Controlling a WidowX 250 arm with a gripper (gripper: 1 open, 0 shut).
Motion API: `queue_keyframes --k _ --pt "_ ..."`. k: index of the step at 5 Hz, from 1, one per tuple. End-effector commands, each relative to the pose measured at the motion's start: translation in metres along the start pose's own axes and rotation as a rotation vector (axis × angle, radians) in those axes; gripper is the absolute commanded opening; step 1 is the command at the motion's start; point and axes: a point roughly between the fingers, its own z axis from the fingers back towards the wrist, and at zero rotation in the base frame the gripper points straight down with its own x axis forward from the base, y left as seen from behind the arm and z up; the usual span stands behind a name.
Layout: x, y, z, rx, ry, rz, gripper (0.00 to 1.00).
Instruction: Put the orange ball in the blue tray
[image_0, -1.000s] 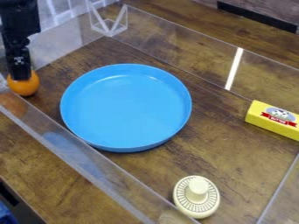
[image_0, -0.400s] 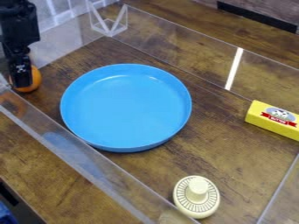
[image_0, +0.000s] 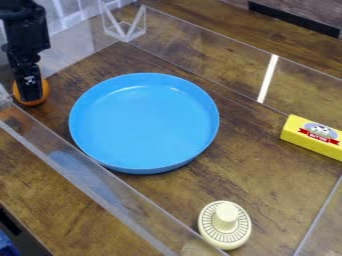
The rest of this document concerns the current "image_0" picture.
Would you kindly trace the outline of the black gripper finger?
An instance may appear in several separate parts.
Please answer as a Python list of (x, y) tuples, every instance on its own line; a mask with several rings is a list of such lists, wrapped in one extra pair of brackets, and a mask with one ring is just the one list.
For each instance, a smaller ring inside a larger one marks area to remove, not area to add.
[(36, 63), (16, 65), (15, 82), (20, 101), (31, 102), (43, 98), (42, 74)]

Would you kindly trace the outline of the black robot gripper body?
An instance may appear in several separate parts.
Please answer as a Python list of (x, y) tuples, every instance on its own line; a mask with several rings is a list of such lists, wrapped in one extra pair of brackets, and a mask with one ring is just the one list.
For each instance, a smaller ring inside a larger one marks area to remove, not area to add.
[(47, 12), (34, 0), (0, 0), (4, 23), (4, 50), (18, 63), (36, 63), (39, 53), (51, 48)]

